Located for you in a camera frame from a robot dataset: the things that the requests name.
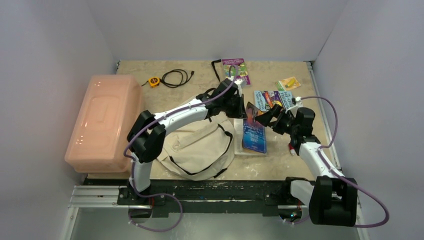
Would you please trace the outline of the Jane Eyre blue book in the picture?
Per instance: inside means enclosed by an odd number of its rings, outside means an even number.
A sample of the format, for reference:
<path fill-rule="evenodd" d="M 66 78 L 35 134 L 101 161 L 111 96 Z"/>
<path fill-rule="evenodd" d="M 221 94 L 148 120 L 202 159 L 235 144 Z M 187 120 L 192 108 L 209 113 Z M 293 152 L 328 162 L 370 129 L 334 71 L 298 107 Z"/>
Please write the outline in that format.
<path fill-rule="evenodd" d="M 266 130 L 255 117 L 263 112 L 248 102 L 245 119 L 233 119 L 235 129 L 234 154 L 236 156 L 262 156 L 267 154 Z"/>

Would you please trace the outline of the beige canvas backpack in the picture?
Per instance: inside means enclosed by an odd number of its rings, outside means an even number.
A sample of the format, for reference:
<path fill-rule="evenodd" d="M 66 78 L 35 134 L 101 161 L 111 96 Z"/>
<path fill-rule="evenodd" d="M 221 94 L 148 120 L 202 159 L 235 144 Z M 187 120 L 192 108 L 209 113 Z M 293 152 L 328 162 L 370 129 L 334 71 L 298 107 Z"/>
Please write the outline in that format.
<path fill-rule="evenodd" d="M 224 112 L 185 125 L 166 136 L 155 160 L 169 172 L 192 181 L 217 178 L 235 158 L 235 128 Z"/>

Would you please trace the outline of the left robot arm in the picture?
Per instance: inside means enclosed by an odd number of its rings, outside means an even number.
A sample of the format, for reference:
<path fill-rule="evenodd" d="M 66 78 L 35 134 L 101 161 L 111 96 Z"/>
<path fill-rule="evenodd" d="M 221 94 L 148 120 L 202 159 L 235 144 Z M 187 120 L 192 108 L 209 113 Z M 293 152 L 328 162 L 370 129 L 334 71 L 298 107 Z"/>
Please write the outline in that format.
<path fill-rule="evenodd" d="M 138 205 L 149 199 L 152 161 L 162 152 L 165 138 L 188 124 L 206 120 L 219 113 L 244 119 L 246 111 L 241 79 L 226 78 L 218 87 L 198 94 L 187 103 L 168 111 L 141 112 L 127 135 L 123 155 L 130 159 L 129 197 Z"/>

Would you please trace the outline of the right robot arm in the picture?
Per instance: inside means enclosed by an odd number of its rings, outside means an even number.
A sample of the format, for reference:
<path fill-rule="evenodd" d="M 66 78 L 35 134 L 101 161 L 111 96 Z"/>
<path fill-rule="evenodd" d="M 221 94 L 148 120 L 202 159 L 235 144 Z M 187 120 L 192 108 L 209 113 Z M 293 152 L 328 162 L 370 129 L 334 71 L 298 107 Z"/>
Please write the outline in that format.
<path fill-rule="evenodd" d="M 254 119 L 275 133 L 288 134 L 296 154 L 315 177 L 315 183 L 298 177 L 286 178 L 289 185 L 280 191 L 282 200 L 288 204 L 300 200 L 307 205 L 315 225 L 353 227 L 357 220 L 358 191 L 340 179 L 343 174 L 325 155 L 321 142 L 313 134 L 315 116 L 307 107 L 298 107 L 292 113 L 274 105 Z"/>

